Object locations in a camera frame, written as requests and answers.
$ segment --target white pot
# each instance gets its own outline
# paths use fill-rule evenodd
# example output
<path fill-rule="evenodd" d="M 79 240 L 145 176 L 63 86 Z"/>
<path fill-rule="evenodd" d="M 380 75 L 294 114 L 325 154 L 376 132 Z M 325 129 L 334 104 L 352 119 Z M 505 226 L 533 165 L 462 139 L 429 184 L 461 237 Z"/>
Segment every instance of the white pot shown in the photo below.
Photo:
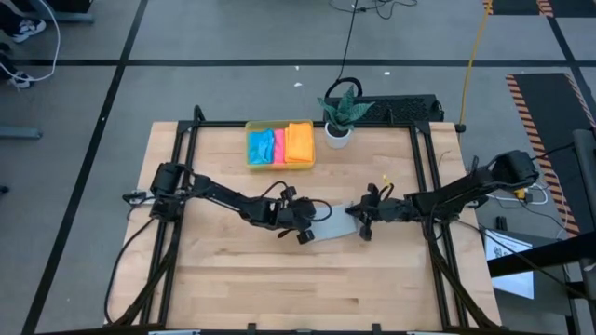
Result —
<path fill-rule="evenodd" d="M 345 134 L 345 136 L 338 138 L 338 137 L 335 137 L 329 133 L 329 123 L 326 123 L 325 124 L 325 134 L 327 134 L 327 137 L 325 138 L 325 140 L 327 140 L 327 145 L 329 145 L 333 149 L 342 149 L 350 141 L 350 136 L 352 135 L 352 129 L 349 129 L 347 131 L 347 134 Z"/>

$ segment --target yellow tray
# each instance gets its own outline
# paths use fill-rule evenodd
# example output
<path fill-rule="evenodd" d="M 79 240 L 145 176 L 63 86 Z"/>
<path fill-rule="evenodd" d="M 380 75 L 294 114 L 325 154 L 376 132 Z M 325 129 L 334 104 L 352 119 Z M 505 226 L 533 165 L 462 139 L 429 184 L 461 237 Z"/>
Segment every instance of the yellow tray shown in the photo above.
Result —
<path fill-rule="evenodd" d="M 278 121 L 249 121 L 246 123 L 246 164 L 249 169 L 260 170 L 281 170 L 281 169 L 307 169 L 315 165 L 315 148 L 313 148 L 313 161 L 309 163 L 285 163 L 285 164 L 250 164 L 249 163 L 249 133 L 253 131 L 263 131 L 267 128 L 283 129 L 290 123 L 308 123 L 313 127 L 312 120 L 278 120 Z M 313 146 L 315 145 L 315 131 L 313 129 Z"/>

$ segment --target hazard stripe mat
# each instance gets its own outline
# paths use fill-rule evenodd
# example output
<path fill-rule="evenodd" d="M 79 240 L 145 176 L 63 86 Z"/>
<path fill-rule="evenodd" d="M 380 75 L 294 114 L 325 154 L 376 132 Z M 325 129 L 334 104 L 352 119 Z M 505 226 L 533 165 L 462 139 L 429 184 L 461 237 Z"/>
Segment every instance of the hazard stripe mat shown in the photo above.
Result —
<path fill-rule="evenodd" d="M 595 18 L 594 0 L 482 0 L 490 15 L 545 15 L 556 18 Z"/>
<path fill-rule="evenodd" d="M 510 74 L 507 84 L 535 155 L 573 141 L 572 131 L 596 127 L 569 74 Z M 572 150 L 536 159 L 570 236 L 594 230 Z"/>

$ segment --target folded towel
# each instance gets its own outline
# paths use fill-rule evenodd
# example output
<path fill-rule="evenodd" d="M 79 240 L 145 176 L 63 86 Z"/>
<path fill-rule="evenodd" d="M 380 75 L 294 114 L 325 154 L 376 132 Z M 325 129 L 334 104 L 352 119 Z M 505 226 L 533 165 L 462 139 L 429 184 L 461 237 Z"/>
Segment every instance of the folded towel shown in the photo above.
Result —
<path fill-rule="evenodd" d="M 284 164 L 284 153 L 285 153 L 285 133 L 284 129 L 275 129 L 275 144 L 273 148 L 273 163 Z"/>
<path fill-rule="evenodd" d="M 285 129 L 286 163 L 312 162 L 315 144 L 311 124 L 293 124 Z"/>
<path fill-rule="evenodd" d="M 273 130 L 249 133 L 249 164 L 273 163 Z"/>

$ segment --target orange cloth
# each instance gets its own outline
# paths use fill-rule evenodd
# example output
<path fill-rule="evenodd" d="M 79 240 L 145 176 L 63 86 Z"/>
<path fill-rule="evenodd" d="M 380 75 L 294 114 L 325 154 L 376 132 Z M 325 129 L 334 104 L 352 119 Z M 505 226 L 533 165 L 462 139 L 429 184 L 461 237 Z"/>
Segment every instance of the orange cloth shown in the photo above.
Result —
<path fill-rule="evenodd" d="M 286 140 L 286 163 L 307 163 L 313 161 L 315 143 L 313 127 L 310 124 L 293 124 L 284 129 Z"/>

